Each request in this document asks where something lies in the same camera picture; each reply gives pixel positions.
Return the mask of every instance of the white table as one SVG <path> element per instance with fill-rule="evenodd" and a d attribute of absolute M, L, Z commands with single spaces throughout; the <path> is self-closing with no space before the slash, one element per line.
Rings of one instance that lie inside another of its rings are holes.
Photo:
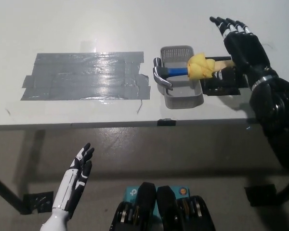
<path fill-rule="evenodd" d="M 156 126 L 253 118 L 249 90 L 241 96 L 205 96 L 193 109 L 170 110 L 157 90 L 152 61 L 160 48 L 191 45 L 195 53 L 227 52 L 210 16 L 249 25 L 280 77 L 289 81 L 289 1 L 47 0 L 0 1 L 0 129 Z M 89 41 L 91 46 L 83 46 Z M 144 51 L 140 73 L 151 98 L 116 101 L 20 101 L 37 53 Z"/>

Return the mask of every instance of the duct tape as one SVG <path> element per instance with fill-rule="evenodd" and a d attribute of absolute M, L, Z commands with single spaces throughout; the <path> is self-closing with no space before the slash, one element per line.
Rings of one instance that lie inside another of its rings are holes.
<path fill-rule="evenodd" d="M 37 54 L 21 100 L 150 99 L 143 52 Z"/>

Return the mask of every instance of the teal box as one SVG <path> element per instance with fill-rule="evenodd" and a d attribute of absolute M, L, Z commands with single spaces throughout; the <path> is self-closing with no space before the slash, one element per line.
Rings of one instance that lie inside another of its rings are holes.
<path fill-rule="evenodd" d="M 138 192 L 138 188 L 139 188 L 139 186 L 127 187 L 125 190 L 125 195 L 124 195 L 123 200 L 126 202 L 134 203 L 135 199 L 136 199 L 137 192 Z M 189 188 L 186 186 L 170 186 L 170 188 L 174 192 L 176 199 L 189 197 Z M 155 202 L 153 215 L 155 217 L 157 217 L 159 219 L 159 221 L 161 222 L 160 215 L 158 212 L 158 205 L 156 202 Z"/>

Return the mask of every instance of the white robotic hand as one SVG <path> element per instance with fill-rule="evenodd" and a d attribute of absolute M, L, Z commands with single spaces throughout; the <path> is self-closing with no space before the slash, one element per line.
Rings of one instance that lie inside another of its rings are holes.
<path fill-rule="evenodd" d="M 94 148 L 89 148 L 90 143 L 87 143 L 65 172 L 54 199 L 52 215 L 40 231 L 67 231 L 67 222 L 73 216 L 91 172 Z"/>

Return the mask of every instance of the black holder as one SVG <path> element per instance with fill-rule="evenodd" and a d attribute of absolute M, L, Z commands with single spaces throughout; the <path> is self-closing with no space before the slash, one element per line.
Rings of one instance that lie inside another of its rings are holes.
<path fill-rule="evenodd" d="M 221 57 L 206 57 L 206 59 L 214 59 L 215 61 L 227 61 L 231 60 L 230 56 Z M 248 83 L 243 77 L 243 74 L 236 71 L 231 75 L 227 75 L 227 78 L 219 80 L 218 78 L 201 79 L 201 87 L 203 94 L 209 96 L 222 96 L 222 95 L 240 95 L 239 88 L 248 88 Z"/>

